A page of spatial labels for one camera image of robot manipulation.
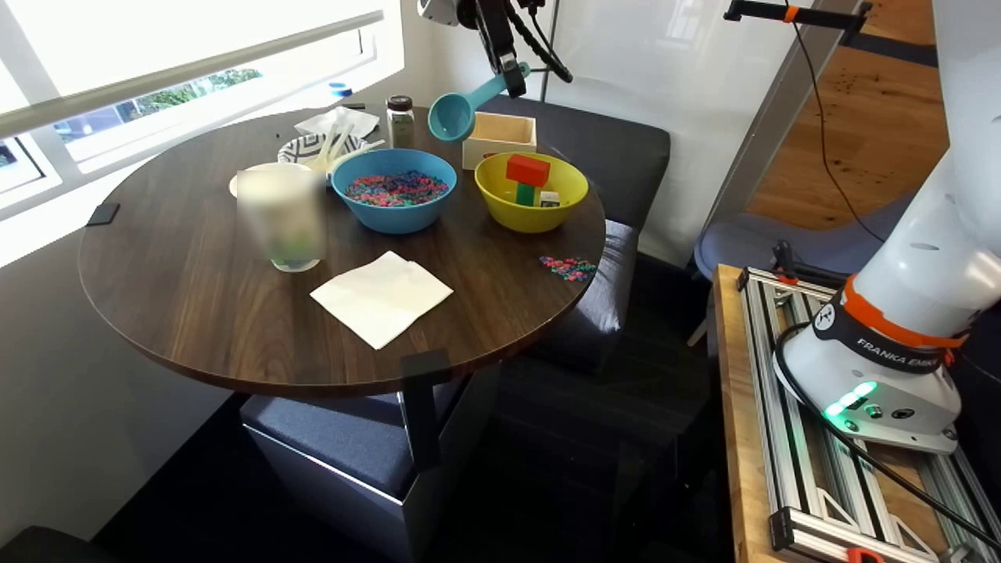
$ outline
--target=red block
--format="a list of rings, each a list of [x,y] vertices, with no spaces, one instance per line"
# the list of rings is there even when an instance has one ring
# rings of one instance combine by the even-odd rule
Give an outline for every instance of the red block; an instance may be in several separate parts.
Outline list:
[[[522,154],[513,154],[508,159],[508,179],[534,187],[545,187],[550,179],[550,163]]]

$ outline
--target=green light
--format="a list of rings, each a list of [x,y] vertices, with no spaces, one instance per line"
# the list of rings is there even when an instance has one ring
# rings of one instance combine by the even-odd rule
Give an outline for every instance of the green light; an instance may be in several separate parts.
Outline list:
[[[833,419],[834,417],[837,417],[838,415],[840,415],[844,411],[845,411],[845,408],[842,407],[840,403],[835,403],[835,404],[831,405],[830,407],[828,407],[827,409],[825,409],[824,410],[824,414],[827,415],[828,418]]]
[[[842,407],[851,407],[858,400],[859,396],[855,395],[854,391],[849,391],[844,397],[838,400],[838,403],[840,403]]]
[[[866,382],[860,383],[859,387],[855,388],[855,394],[859,397],[865,397],[869,395],[876,389],[876,382]]]

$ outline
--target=dark wooden tabletop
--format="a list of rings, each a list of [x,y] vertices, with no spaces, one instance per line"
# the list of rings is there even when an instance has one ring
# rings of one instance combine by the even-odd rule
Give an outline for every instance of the dark wooden tabletop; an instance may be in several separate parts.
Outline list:
[[[418,110],[415,147],[460,171],[430,227],[385,235],[362,226],[329,192],[325,259],[285,273],[237,251],[236,170],[273,161],[315,111],[229,125],[183,142],[133,172],[107,198],[110,224],[88,226],[80,278],[97,312],[149,358],[234,391],[279,397],[362,396],[400,390],[399,360],[447,351],[448,376],[513,356],[570,311],[587,286],[539,256],[598,262],[605,215],[596,190],[556,230],[521,234],[489,216],[461,145],[442,143]],[[380,126],[368,139],[380,138]],[[386,250],[415,260],[454,293],[382,350],[372,350],[309,297]]]

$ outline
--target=scattered beads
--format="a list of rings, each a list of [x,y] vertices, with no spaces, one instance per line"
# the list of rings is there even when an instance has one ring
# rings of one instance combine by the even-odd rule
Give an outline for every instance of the scattered beads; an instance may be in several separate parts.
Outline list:
[[[440,197],[448,185],[439,178],[416,170],[401,174],[362,176],[350,183],[344,194],[376,207],[419,205]]]
[[[550,271],[562,276],[568,282],[587,282],[595,274],[598,266],[584,258],[567,258],[558,260],[550,256],[540,256],[539,261],[550,268]]]

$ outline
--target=blue bottle cap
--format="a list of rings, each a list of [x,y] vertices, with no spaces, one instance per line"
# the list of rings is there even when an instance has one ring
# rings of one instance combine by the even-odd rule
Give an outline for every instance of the blue bottle cap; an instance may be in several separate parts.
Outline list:
[[[329,84],[327,84],[327,86],[330,86],[331,94],[335,96],[340,96],[342,98],[346,98],[347,96],[354,93],[351,90],[351,87],[348,86],[347,84],[344,84],[343,82],[330,82]]]

